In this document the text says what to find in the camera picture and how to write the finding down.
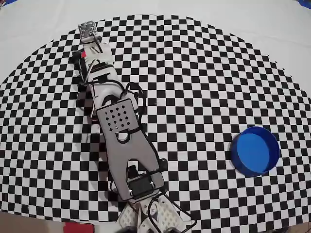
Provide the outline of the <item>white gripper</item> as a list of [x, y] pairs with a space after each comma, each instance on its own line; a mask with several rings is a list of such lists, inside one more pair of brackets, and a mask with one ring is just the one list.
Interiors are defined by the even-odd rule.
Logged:
[[81, 72], [82, 85], [119, 84], [112, 52], [101, 36], [82, 36], [83, 50], [72, 52], [72, 63]]

